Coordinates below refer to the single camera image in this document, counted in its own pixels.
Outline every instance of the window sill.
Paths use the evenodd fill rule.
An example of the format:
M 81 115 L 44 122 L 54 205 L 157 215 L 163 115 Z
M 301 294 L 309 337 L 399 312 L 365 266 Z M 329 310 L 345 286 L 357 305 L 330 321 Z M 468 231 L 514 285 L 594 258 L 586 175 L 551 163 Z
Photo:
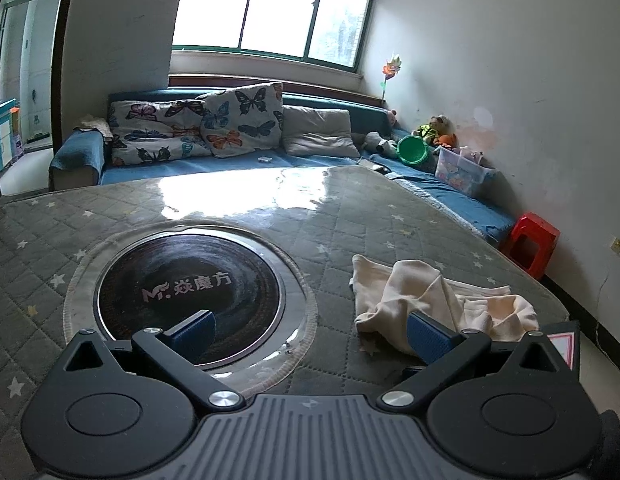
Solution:
M 255 54 L 173 50 L 170 73 L 219 74 L 293 80 L 358 92 L 363 76 L 337 68 Z

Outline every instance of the clear plastic storage box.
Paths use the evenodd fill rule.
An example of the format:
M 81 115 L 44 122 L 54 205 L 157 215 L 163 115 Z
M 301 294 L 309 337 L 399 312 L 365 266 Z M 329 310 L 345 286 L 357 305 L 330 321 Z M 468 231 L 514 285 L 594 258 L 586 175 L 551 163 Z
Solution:
M 445 148 L 439 150 L 435 176 L 468 196 L 477 197 L 482 191 L 482 185 L 497 173 L 498 170 L 479 166 Z

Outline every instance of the black cooktop surface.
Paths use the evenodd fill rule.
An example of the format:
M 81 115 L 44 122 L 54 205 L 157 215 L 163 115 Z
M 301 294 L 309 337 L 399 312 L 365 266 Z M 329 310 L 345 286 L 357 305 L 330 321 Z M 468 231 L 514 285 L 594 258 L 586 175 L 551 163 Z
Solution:
M 96 295 L 96 319 L 116 340 L 149 326 L 167 330 L 199 310 L 212 311 L 216 338 L 194 363 L 199 365 L 253 345 L 282 308 L 277 277 L 258 254 L 204 234 L 141 243 L 106 271 Z

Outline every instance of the red plastic stool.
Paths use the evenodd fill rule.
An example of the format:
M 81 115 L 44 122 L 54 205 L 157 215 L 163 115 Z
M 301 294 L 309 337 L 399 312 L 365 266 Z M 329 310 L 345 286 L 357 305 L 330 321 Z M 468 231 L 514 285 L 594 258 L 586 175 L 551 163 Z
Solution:
M 546 272 L 560 234 L 559 229 L 539 215 L 525 213 L 517 220 L 501 252 L 539 280 Z

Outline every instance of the metal screw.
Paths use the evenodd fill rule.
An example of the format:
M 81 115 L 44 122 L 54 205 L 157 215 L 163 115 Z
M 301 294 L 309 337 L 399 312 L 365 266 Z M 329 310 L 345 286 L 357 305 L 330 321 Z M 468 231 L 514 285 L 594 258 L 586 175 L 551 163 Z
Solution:
M 241 397 L 236 392 L 221 391 L 210 394 L 208 400 L 211 404 L 219 406 L 219 408 L 229 408 L 238 404 L 241 401 Z
M 403 406 L 409 406 L 414 402 L 414 396 L 409 392 L 402 392 L 401 390 L 397 390 L 394 392 L 388 392 L 383 394 L 381 400 L 388 404 L 389 406 L 396 406 L 401 408 Z

